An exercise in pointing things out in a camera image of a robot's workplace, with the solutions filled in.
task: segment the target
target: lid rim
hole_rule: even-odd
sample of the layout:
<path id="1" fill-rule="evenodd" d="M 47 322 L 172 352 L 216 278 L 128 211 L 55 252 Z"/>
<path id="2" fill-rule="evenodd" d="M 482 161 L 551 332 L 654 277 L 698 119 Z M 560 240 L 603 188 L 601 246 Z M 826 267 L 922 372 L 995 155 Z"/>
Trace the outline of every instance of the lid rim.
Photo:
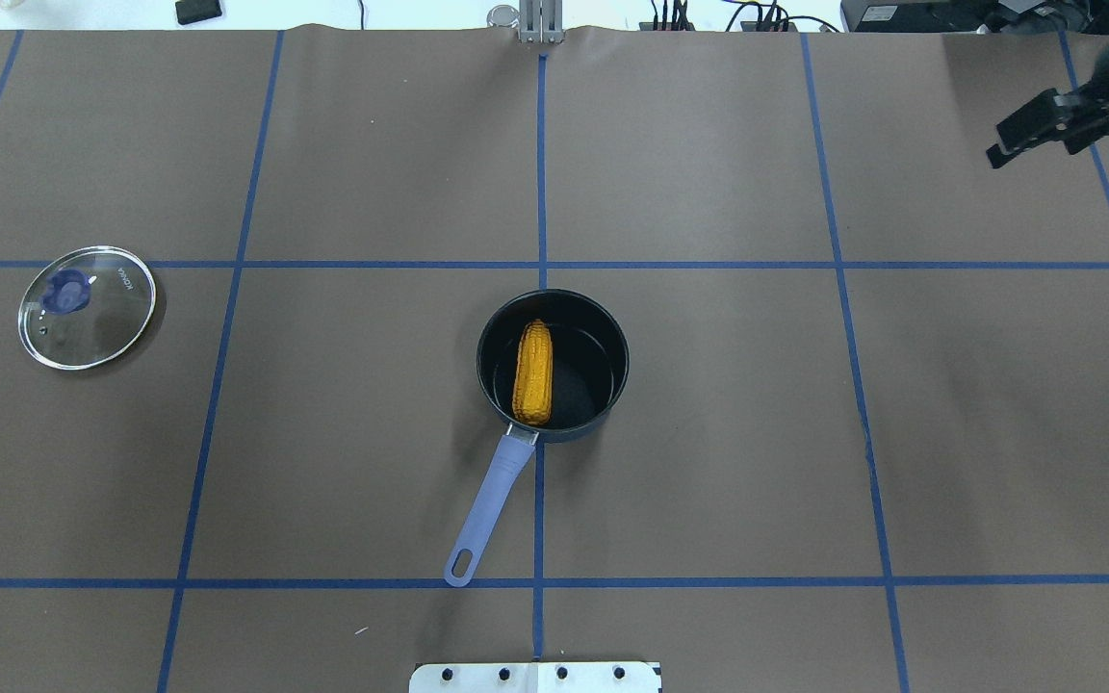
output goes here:
<path id="1" fill-rule="evenodd" d="M 31 342 L 30 338 L 28 338 L 28 325 L 26 322 L 26 304 L 28 303 L 28 294 L 31 293 L 33 286 L 37 285 L 37 282 L 42 281 L 43 277 L 49 273 L 52 273 L 54 268 L 62 266 L 62 264 L 70 263 L 72 259 L 80 258 L 80 256 L 93 255 L 99 253 L 122 256 L 124 259 L 129 259 L 129 262 L 135 264 L 136 267 L 140 267 L 140 271 L 144 274 L 145 279 L 149 281 L 149 291 L 150 291 L 149 313 L 145 313 L 144 319 L 140 325 L 140 330 L 135 333 L 135 336 L 129 339 L 126 344 L 123 344 L 121 349 L 114 351 L 113 354 L 110 354 L 104 359 L 100 359 L 89 364 L 62 364 L 57 360 L 50 359 L 49 356 L 45 356 L 39 349 L 37 349 L 37 346 Z M 45 367 L 60 369 L 61 371 L 81 371 L 81 369 L 100 367 L 101 364 L 105 364 L 106 361 L 118 359 L 119 356 L 123 355 L 124 351 L 131 349 L 131 346 L 134 346 L 135 342 L 140 342 L 140 338 L 144 334 L 144 330 L 149 329 L 149 324 L 151 319 L 153 319 L 153 313 L 155 310 L 156 310 L 156 279 L 153 276 L 153 273 L 150 271 L 149 265 L 144 264 L 144 262 L 140 259 L 140 256 L 135 255 L 130 251 L 124 251 L 122 248 L 119 248 L 119 246 L 115 245 L 89 245 L 87 246 L 87 248 L 80 248 L 79 251 L 71 251 L 70 253 L 62 255 L 61 258 L 54 259 L 53 263 L 49 263 L 48 265 L 45 265 L 45 268 L 43 268 L 43 271 L 40 271 L 37 274 L 37 276 L 33 277 L 33 281 L 28 282 L 28 288 L 26 288 L 26 293 L 23 293 L 22 297 L 19 298 L 19 310 L 17 312 L 17 327 L 19 332 L 19 342 L 23 344 L 23 347 L 26 348 L 26 351 L 28 351 L 28 355 L 32 356 L 32 358 L 34 358 L 40 364 L 45 365 Z"/>

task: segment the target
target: white plate with holes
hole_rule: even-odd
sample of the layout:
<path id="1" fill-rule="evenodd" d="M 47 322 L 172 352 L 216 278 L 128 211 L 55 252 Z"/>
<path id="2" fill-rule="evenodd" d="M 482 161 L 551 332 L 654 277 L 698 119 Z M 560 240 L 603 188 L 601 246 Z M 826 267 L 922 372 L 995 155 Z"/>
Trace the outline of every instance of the white plate with holes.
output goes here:
<path id="1" fill-rule="evenodd" d="M 421 665 L 409 693 L 661 693 L 655 662 L 525 662 Z"/>

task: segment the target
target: handle hole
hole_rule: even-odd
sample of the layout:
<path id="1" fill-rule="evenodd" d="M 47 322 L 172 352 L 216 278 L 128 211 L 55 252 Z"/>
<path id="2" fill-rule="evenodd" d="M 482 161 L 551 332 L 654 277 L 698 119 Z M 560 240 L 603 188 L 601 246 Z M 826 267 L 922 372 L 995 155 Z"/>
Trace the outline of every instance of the handle hole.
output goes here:
<path id="1" fill-rule="evenodd" d="M 461 549 L 461 552 L 456 554 L 456 562 L 452 563 L 452 574 L 457 578 L 465 578 L 466 572 L 470 570 L 471 562 L 474 562 L 474 551 Z"/>

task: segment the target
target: corn cob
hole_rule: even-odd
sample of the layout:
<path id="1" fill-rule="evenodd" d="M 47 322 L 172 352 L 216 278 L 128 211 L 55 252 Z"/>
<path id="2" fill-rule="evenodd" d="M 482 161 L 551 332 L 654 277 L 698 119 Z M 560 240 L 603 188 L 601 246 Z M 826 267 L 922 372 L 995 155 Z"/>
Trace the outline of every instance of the corn cob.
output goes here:
<path id="1" fill-rule="evenodd" d="M 525 325 L 516 350 L 516 386 L 511 389 L 511 414 L 529 426 L 551 420 L 554 343 L 542 320 Z"/>

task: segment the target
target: white table surface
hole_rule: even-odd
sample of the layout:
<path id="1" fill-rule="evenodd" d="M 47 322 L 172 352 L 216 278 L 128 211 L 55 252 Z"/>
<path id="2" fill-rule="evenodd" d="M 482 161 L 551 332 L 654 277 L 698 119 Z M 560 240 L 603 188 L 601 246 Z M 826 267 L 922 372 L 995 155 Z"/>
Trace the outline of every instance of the white table surface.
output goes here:
<path id="1" fill-rule="evenodd" d="M 486 26 L 487 12 L 502 0 L 365 0 L 366 28 L 383 30 L 448 30 Z M 276 30 L 304 23 L 357 28 L 356 0 L 222 0 L 223 17 L 180 27 L 173 2 L 166 0 L 26 0 L 18 8 L 0 8 L 0 28 L 40 30 Z M 842 27 L 837 0 L 791 0 L 791 14 L 814 14 Z M 691 0 L 691 21 L 700 31 L 722 31 L 736 4 Z M 602 26 L 634 30 L 650 21 L 648 0 L 566 0 L 563 27 Z M 754 19 L 746 9 L 740 19 Z M 815 22 L 798 22 L 815 31 Z"/>

